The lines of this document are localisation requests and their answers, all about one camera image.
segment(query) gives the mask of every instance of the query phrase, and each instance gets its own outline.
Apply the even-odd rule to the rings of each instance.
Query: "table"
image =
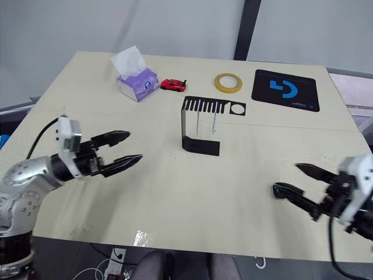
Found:
[[[107,162],[128,154],[144,157],[126,172],[68,182],[50,193],[35,235],[133,245],[140,230],[154,237],[149,247],[329,260],[327,218],[315,223],[289,202],[274,200],[270,191],[274,182],[284,181],[320,201],[326,185],[302,174],[295,163],[335,172],[344,157],[370,152],[324,67],[145,55],[160,81],[186,79],[188,86],[185,93],[159,89],[136,103],[117,89],[112,55],[76,53],[1,151],[0,172],[22,160],[42,127],[63,113],[79,120],[83,141],[115,129],[132,133],[99,151]],[[256,69],[314,78],[320,112],[252,100]],[[229,97],[213,85],[223,72],[243,82]],[[244,118],[222,121],[219,157],[181,148],[185,95],[247,104]],[[55,153],[53,139],[52,129],[34,156]],[[335,243],[337,260],[371,262],[370,241],[338,224]]]

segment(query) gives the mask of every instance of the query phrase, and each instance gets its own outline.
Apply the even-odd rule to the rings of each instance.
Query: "black mouse pad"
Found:
[[[313,112],[320,111],[314,79],[256,70],[251,98]]]

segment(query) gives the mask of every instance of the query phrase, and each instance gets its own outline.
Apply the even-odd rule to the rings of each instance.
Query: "tissue box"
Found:
[[[119,75],[116,81],[121,92],[137,102],[159,88],[157,74],[149,68],[146,68],[137,76],[129,76],[126,79]]]

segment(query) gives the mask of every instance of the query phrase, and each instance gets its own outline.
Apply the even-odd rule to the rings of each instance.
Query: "wall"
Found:
[[[0,0],[0,108],[44,93],[78,50],[232,59],[244,0]]]
[[[248,60],[373,77],[372,13],[371,0],[262,0]]]

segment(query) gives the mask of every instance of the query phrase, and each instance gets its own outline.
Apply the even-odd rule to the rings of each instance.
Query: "roll of tape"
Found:
[[[234,78],[236,81],[237,81],[237,85],[235,87],[225,87],[223,86],[221,83],[220,83],[220,79],[222,77],[232,77]],[[221,92],[225,92],[225,93],[235,93],[235,92],[238,92],[241,88],[242,88],[242,81],[241,79],[234,75],[234,74],[231,74],[231,73],[223,73],[223,74],[220,74],[220,75],[217,75],[216,78],[215,78],[215,87],[220,90]]]

